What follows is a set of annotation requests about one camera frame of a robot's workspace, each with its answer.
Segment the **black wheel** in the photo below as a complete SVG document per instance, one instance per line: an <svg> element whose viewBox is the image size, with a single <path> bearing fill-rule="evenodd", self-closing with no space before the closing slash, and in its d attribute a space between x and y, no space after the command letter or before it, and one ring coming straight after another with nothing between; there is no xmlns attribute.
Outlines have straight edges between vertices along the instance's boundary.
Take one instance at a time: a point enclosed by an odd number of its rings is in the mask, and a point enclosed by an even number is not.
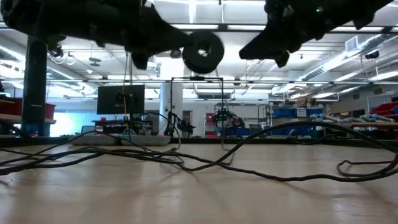
<svg viewBox="0 0 398 224"><path fill-rule="evenodd" d="M181 57L181 50L180 49L174 49L170 51L170 57L171 58L180 58Z"/></svg>
<svg viewBox="0 0 398 224"><path fill-rule="evenodd" d="M182 59L193 72L206 74L214 71L224 57L224 45L220 38L209 31L190 34L192 45L184 47Z"/></svg>

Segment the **air vent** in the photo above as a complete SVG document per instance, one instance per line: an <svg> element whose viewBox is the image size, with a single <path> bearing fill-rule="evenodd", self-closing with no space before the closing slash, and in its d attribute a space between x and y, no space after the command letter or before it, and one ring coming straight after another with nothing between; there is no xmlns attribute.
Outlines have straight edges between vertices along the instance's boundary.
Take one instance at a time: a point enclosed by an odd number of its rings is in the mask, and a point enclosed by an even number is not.
<svg viewBox="0 0 398 224"><path fill-rule="evenodd" d="M199 93L198 94L198 99L221 99L222 98L221 93ZM229 100L231 99L231 94L230 93L224 93L224 100Z"/></svg>
<svg viewBox="0 0 398 224"><path fill-rule="evenodd" d="M358 36L355 36L352 39L346 41L346 51L351 52L354 50L358 50L358 45Z"/></svg>

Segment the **desk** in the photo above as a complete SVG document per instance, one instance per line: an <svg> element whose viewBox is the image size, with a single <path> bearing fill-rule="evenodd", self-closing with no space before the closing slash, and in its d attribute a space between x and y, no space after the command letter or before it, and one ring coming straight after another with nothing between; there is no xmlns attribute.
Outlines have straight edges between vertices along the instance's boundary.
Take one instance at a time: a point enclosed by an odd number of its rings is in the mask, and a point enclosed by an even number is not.
<svg viewBox="0 0 398 224"><path fill-rule="evenodd" d="M94 122L95 126L102 126L103 132L108 134L121 134L127 128L126 121L123 120L100 120L91 122ZM136 119L135 121L130 121L129 125L130 128L139 135L152 134L152 121Z"/></svg>
<svg viewBox="0 0 398 224"><path fill-rule="evenodd" d="M220 147L187 144L181 152L214 160L225 153ZM15 155L2 152L1 157ZM380 149L247 145L238 151L233 165L286 177L336 174L336 163L342 159L391 158L390 152ZM199 164L187 160L187 166ZM378 168L353 167L351 172ZM103 156L71 167L0 176L0 220L3 224L396 224L397 186L398 175L359 184L331 180L286 184L220 167L190 174L167 164Z"/></svg>

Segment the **black monitor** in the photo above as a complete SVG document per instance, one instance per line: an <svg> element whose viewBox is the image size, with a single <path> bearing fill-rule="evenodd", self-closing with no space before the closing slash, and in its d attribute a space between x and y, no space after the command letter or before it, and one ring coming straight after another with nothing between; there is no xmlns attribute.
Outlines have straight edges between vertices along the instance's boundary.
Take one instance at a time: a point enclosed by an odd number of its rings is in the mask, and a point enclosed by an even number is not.
<svg viewBox="0 0 398 224"><path fill-rule="evenodd" d="M127 114L144 113L145 86L129 85L98 87L97 114L124 114L124 97Z"/></svg>

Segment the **ceiling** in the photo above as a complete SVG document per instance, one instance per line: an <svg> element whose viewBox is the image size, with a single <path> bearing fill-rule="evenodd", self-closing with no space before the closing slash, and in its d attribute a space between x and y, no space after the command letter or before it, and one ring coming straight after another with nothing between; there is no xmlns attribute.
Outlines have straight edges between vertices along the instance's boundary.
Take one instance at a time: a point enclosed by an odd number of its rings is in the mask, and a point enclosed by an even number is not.
<svg viewBox="0 0 398 224"><path fill-rule="evenodd" d="M218 5L218 1L201 0L155 0L156 9L164 20L172 24L266 24L267 16L264 12L264 1L223 1ZM394 26L398 21L398 7L395 3L386 6L377 12L374 21L370 26ZM288 64L283 68L277 68L273 60L249 62L241 60L238 52L257 34L253 32L219 32L217 35L223 41L225 46L224 59L217 68L218 75L227 80L233 80L239 77L242 80L295 80L291 71L306 71L318 64L324 63L332 55L345 50L345 42L353 38L356 34L326 34L322 40L311 40L303 44L302 48L290 56ZM15 30L0 29L0 36L23 47L27 45L27 36ZM368 39L373 35L359 34L359 39ZM105 49L98 47L94 42L83 39L68 37L61 42L62 49L74 56L75 59L67 58L65 55L61 59L53 59L55 62L48 64L49 67L60 64L66 71L76 73L86 79L100 79L108 77L110 80L120 80L124 78L126 68L126 53L124 48L118 45L108 44ZM398 52L396 49L396 40L382 44L378 47L380 58L391 57ZM101 60L99 67L90 65L90 57ZM174 68L174 72L158 72L154 69L147 71L133 68L133 79L148 80L161 79L167 80L175 76L190 76L192 72L184 67L182 59L170 59L168 54L160 54L155 61L156 66L160 66L160 71L166 67ZM361 67L371 66L376 60L362 61L359 57L353 57L345 63L332 68L330 71L339 76L349 74ZM216 72L207 74L209 77L217 76ZM331 77L318 77L316 81L331 81ZM147 84L148 88L159 88L159 84ZM186 88L193 88L193 85L187 85ZM234 86L226 85L226 88L247 88L247 85ZM275 84L256 84L251 90L269 90L275 87ZM199 89L219 88L218 85L200 84Z"/></svg>

